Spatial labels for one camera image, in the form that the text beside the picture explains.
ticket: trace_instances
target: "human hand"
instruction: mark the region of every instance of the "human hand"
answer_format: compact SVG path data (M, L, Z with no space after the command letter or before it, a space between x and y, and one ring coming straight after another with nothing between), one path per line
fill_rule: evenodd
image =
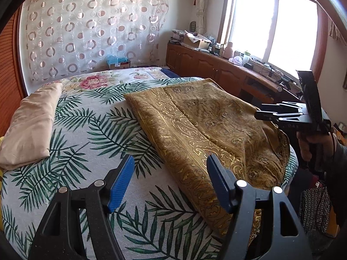
M299 140L299 146L301 151L301 157L304 161L310 161L312 154L309 152L309 144L322 144L323 154L325 157L330 157L334 154L334 143L331 135L311 135L305 136L301 132L296 132L296 137Z

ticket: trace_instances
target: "metal screw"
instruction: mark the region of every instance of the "metal screw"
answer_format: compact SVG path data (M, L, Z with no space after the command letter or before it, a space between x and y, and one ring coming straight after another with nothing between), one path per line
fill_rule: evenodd
M104 181L103 180L96 180L94 182L94 186L96 186L96 187L101 187L103 185L104 185Z
M247 186L247 182L244 181L244 180L237 180L237 181L236 181L236 184L237 184L239 187L245 187L245 186Z
M283 192L282 189L281 189L280 187L274 187L274 188L273 188L273 191L274 191L275 193L282 193L282 192Z
M67 192L67 187L61 187L61 188L59 189L59 192L60 192L60 193L65 193L65 192Z

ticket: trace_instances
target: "gold blanket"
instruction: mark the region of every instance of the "gold blanket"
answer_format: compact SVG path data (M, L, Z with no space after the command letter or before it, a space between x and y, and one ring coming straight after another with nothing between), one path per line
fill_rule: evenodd
M124 97L178 186L220 234L227 232L231 215L220 207L207 173L209 153L254 187L269 190L282 182L287 136L273 123L256 120L254 106L211 79Z

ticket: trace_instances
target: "navy blue fabric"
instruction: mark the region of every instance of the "navy blue fabric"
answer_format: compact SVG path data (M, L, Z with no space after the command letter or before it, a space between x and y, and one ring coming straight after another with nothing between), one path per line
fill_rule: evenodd
M169 69L161 68L161 71L170 78L179 78L179 76Z

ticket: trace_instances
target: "bed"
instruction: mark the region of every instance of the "bed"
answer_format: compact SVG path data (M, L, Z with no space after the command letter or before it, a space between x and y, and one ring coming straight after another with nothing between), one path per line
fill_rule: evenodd
M170 71L166 74L175 76ZM28 257L35 230L56 189L87 187L117 167L124 153L134 156L135 173L110 223L125 259L216 257L220 236L177 187L123 97L200 79L166 74L159 67L145 67L59 80L63 93L56 109L50 157L3 175L4 233L23 259ZM283 189L297 166L290 147ZM95 259L84 210L80 210L80 220L87 257Z

